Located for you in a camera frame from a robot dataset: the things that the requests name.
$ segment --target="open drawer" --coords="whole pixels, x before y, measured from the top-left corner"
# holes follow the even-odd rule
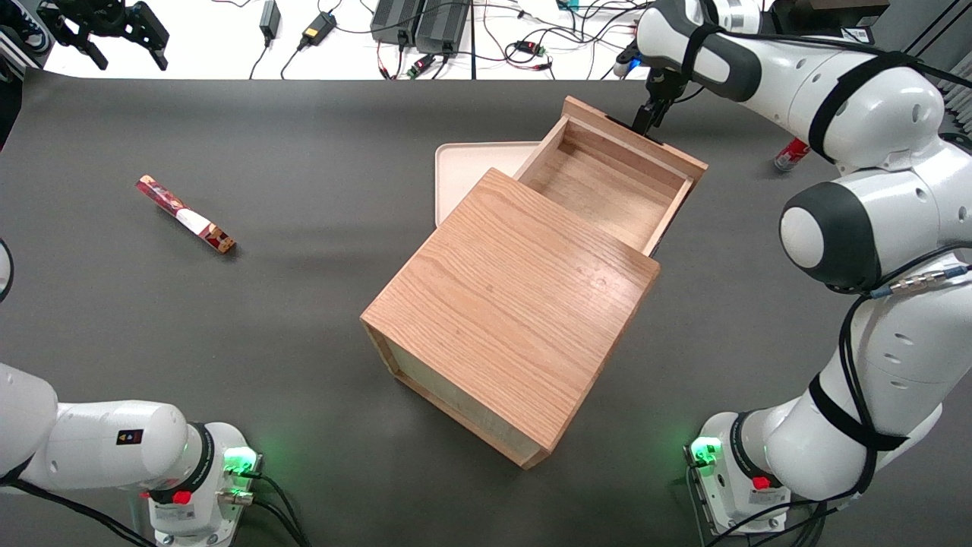
[[[567,97],[515,178],[650,256],[707,168]]]
[[[659,274],[706,165],[568,98],[362,314],[389,371],[518,465],[553,452]]]

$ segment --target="white table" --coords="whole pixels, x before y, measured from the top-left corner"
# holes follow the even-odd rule
[[[254,62],[263,50],[263,38],[258,29],[262,0],[251,0],[242,8],[227,3],[210,0],[147,0],[159,20],[166,26],[171,37],[166,57],[169,67],[160,71],[149,57],[148,52],[121,38],[94,37],[102,53],[108,58],[109,66],[105,71],[98,70],[93,62],[73,48],[55,46],[48,59],[46,69],[68,76],[85,78],[134,78],[134,79],[246,79]],[[531,30],[545,28],[534,18],[517,18],[517,11],[507,8],[525,9],[538,18],[570,27],[571,16],[568,12],[556,9],[553,0],[474,0],[476,52],[492,58],[501,58],[500,49],[490,38],[486,29],[496,36],[505,46],[522,39]],[[362,5],[364,2],[373,9],[376,0],[343,0],[334,9],[336,0],[321,0],[321,8],[334,9],[339,28],[348,30],[369,30],[371,13]],[[585,23],[585,32],[594,35],[618,11],[610,8],[625,8],[614,0],[594,0],[593,5],[606,5],[606,8]],[[277,0],[281,13],[278,38],[257,66],[255,79],[279,79],[280,70],[295,51],[300,33],[318,14],[314,0]],[[580,0],[580,12],[592,5],[591,0]],[[612,28],[605,33],[605,42],[578,45],[555,36],[548,35],[542,44],[553,59],[553,73],[558,80],[584,80],[602,77],[613,65],[614,57],[620,48],[631,43],[634,38],[634,21],[639,12],[631,12],[619,17]],[[532,40],[539,37],[535,34]],[[462,51],[470,51],[469,23],[463,34]],[[288,80],[380,80],[377,69],[377,45],[370,33],[350,34],[334,30],[318,47],[308,48],[296,55],[285,73]],[[398,49],[393,45],[381,48],[385,66],[394,71],[398,64]],[[405,51],[402,73],[422,54],[415,49]],[[439,79],[469,79],[470,55],[454,57],[439,75]],[[538,58],[536,63],[544,62]],[[429,79],[437,66],[421,79]],[[634,73],[632,77],[643,77]],[[504,62],[479,59],[477,78],[482,80],[527,80],[550,79],[549,71],[533,72],[516,69]]]

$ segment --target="dark gray mat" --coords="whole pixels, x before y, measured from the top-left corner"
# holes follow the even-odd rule
[[[533,471],[395,382],[358,321],[433,229],[435,148],[539,140],[568,93],[626,120],[645,99],[638,83],[31,74],[0,154],[0,234],[17,263],[0,358],[62,401],[164,401],[239,426],[318,546],[693,546],[680,445],[715,412],[801,392],[851,303],[781,251],[783,204],[836,173],[810,158],[777,176],[782,131],[704,93],[656,133],[710,171],[656,255],[661,279]],[[239,254],[167,218],[133,187],[144,173]],[[962,383],[820,545],[967,543],[968,394]],[[69,495],[127,520],[121,492]],[[6,545],[121,545],[46,502],[0,508]],[[241,547],[291,544],[259,509],[244,521]]]

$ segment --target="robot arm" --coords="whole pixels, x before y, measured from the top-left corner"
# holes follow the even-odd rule
[[[0,251],[2,301],[13,260],[2,239]],[[240,506],[253,501],[241,473],[259,466],[227,423],[186,422],[164,403],[59,403],[49,383],[0,363],[0,492],[135,490],[148,499],[157,542],[226,547]]]
[[[712,2],[717,14],[708,17],[719,26],[733,33],[759,31],[757,2]],[[707,13],[701,0],[658,0],[645,10],[637,45],[642,61],[651,68],[649,91],[653,91],[652,80],[684,83],[691,79],[716,95],[742,103],[804,142],[813,143],[815,116],[838,79],[875,57],[836,43],[810,45],[713,33],[699,42],[694,57],[688,56],[694,64],[691,74],[685,74],[682,65],[689,40],[706,24]],[[649,105],[674,98],[652,96]],[[897,67],[864,84],[838,112],[823,135],[822,148],[847,173],[885,164],[905,166],[902,152],[914,153],[937,140],[944,102],[921,74]]]
[[[937,135],[941,94],[894,63],[857,77],[878,56],[842,48],[839,38],[746,37],[759,29],[758,12],[749,0],[653,2],[636,41],[650,99],[633,129],[657,127],[691,80],[816,144],[838,167],[841,178],[786,205],[781,242],[806,274],[849,292],[898,275],[897,289],[853,309],[847,336],[873,433],[903,442],[866,448],[835,424],[840,414],[863,422],[835,352],[800,397],[703,425],[689,452],[718,534],[780,531],[791,492],[827,500],[856,488],[869,451],[876,471],[920,441],[972,365],[972,276],[963,276],[960,256],[943,252],[972,244],[972,160]],[[731,33],[707,34],[717,26]],[[921,280],[908,280],[914,275]],[[929,278],[936,290],[897,294]]]
[[[134,42],[149,50],[160,70],[168,67],[165,46],[169,33],[145,2],[126,8],[124,0],[51,0],[38,5],[37,15],[58,44],[77,48],[101,70],[108,68],[108,59],[89,40],[92,34]],[[66,24],[68,20],[78,25],[77,32]]]

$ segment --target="metal connector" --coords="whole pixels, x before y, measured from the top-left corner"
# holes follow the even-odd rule
[[[243,491],[222,491],[216,493],[216,500],[223,505],[253,505],[253,493]]]
[[[925,272],[905,277],[895,283],[871,291],[871,298],[883,298],[892,294],[914,294],[937,287],[945,281],[968,273],[967,266],[955,266],[935,272]]]
[[[919,275],[905,277],[897,283],[892,283],[888,288],[891,289],[891,294],[917,293],[932,287],[937,287],[947,279],[948,277],[945,275],[945,272],[941,270],[937,272],[925,272]]]

